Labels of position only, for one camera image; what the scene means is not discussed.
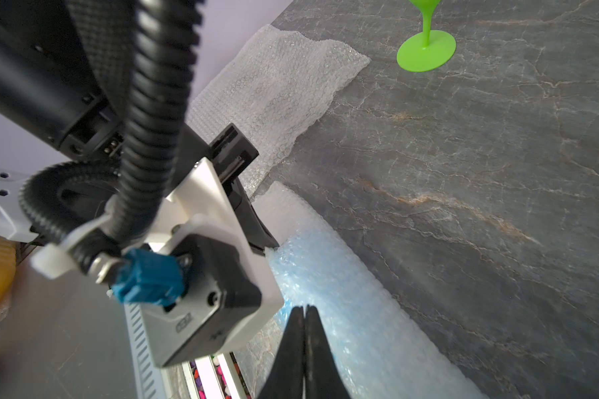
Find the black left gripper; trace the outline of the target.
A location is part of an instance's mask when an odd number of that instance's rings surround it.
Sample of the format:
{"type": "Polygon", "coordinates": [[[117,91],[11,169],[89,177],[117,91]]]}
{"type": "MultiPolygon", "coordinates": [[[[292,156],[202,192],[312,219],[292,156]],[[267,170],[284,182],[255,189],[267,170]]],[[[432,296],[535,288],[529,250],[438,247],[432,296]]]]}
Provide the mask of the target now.
{"type": "Polygon", "coordinates": [[[189,126],[183,126],[169,190],[176,189],[198,161],[208,159],[216,169],[251,249],[276,248],[277,240],[256,214],[239,180],[240,174],[258,156],[257,149],[234,124],[229,124],[211,143],[206,143],[189,126]]]}

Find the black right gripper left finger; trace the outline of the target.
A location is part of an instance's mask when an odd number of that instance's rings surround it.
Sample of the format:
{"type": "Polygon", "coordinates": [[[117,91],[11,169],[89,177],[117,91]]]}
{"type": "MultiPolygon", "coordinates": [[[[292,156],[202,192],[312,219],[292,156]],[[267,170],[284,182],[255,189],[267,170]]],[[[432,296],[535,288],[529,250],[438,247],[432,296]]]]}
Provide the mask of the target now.
{"type": "Polygon", "coordinates": [[[304,309],[294,307],[259,399],[300,399],[304,395],[304,309]]]}

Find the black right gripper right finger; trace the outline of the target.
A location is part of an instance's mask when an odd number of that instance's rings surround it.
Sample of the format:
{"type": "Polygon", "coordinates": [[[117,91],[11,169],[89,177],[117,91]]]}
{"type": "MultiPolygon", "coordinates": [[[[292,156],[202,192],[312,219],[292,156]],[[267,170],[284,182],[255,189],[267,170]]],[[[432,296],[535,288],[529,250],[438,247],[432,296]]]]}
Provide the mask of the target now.
{"type": "Polygon", "coordinates": [[[351,399],[337,369],[317,307],[304,318],[304,394],[308,399],[351,399]]]}

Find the blue plastic wine glass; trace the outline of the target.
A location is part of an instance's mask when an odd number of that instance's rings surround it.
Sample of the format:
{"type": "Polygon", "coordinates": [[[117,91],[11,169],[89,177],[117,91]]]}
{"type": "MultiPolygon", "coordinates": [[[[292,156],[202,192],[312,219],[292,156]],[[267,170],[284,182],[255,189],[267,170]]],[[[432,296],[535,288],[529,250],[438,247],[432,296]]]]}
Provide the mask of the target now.
{"type": "Polygon", "coordinates": [[[317,307],[351,397],[431,396],[419,328],[346,245],[300,236],[266,257],[285,298],[277,319],[317,307]]]}

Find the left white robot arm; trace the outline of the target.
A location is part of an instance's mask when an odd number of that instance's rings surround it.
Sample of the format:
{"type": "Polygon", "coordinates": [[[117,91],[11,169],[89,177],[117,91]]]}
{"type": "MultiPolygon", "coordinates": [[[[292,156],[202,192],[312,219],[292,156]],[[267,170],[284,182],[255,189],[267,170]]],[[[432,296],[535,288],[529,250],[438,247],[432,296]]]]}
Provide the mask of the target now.
{"type": "Polygon", "coordinates": [[[117,257],[156,218],[195,162],[209,159],[256,253],[276,240],[239,174],[256,158],[229,128],[206,144],[184,123],[203,16],[198,1],[0,1],[0,114],[63,153],[38,172],[20,205],[35,233],[59,244],[88,215],[68,187],[113,183],[112,225],[69,247],[83,272],[117,257]]]}

